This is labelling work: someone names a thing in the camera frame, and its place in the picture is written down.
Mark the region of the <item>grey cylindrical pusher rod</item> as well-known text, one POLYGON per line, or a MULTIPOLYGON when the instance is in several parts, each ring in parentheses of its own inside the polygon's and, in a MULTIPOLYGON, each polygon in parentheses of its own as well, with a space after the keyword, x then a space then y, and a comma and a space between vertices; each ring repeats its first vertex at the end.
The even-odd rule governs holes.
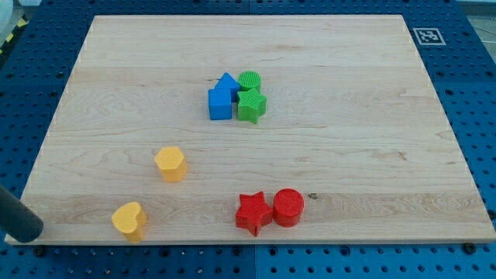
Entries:
POLYGON ((14 240, 30 243, 43 231, 43 220, 1 186, 1 230, 14 240))

